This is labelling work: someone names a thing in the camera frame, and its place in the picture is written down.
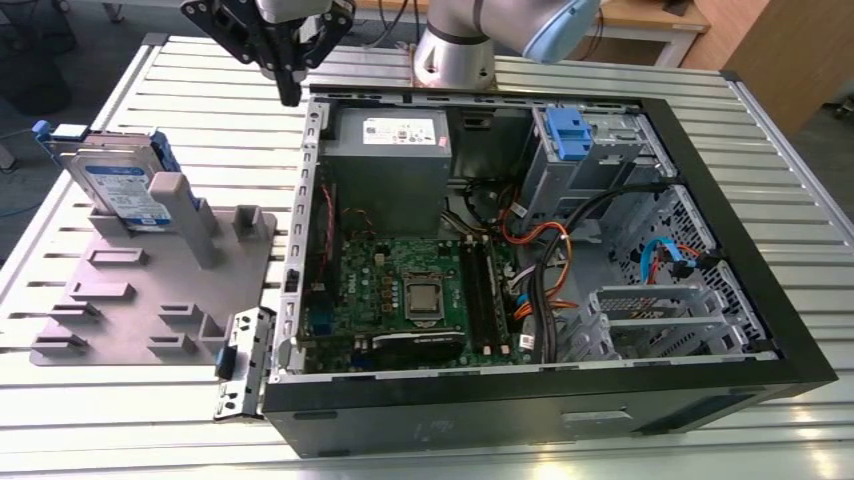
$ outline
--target hard drive label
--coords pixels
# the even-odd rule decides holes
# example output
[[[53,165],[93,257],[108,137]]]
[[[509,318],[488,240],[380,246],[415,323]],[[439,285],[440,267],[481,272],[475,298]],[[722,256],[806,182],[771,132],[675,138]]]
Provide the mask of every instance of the hard drive label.
[[[137,167],[86,166],[86,174],[98,196],[112,206],[116,215],[144,229],[161,230],[170,217],[165,207],[148,194],[150,179]]]

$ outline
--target table leg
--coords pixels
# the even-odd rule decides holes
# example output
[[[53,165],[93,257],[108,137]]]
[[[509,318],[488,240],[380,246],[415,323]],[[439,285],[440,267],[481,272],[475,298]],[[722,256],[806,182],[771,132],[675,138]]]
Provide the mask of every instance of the table leg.
[[[664,45],[657,60],[655,61],[656,67],[676,68],[681,64],[681,60],[693,45],[696,39],[696,32],[671,32],[669,41]]]

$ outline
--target aluminum table surface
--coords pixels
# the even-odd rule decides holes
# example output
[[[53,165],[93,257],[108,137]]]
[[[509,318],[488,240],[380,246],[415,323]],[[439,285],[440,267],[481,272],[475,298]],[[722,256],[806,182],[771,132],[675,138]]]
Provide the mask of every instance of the aluminum table surface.
[[[337,48],[313,83],[408,85],[407,56]],[[303,461],[272,427],[214,425],[209,367],[34,367],[28,347],[86,245],[88,199],[62,174],[0,271],[0,474],[186,478],[842,478],[854,475],[851,224],[752,97],[714,72],[497,61],[499,88],[669,101],[839,381],[684,435]],[[94,121],[158,127],[198,196],[287,226],[304,122],[254,67],[201,38],[144,45]],[[277,305],[287,232],[262,303]]]

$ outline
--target cpu socket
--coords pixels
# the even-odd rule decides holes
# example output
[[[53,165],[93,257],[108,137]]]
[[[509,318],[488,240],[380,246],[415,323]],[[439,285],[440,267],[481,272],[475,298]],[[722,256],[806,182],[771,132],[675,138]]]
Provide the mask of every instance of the cpu socket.
[[[416,327],[429,328],[444,319],[440,279],[404,279],[405,318]]]

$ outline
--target motherboard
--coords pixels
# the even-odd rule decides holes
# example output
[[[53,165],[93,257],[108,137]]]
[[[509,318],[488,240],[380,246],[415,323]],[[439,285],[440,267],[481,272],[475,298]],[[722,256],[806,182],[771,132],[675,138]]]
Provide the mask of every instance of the motherboard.
[[[488,240],[345,242],[337,291],[311,302],[307,370],[520,363],[497,271],[509,256]]]

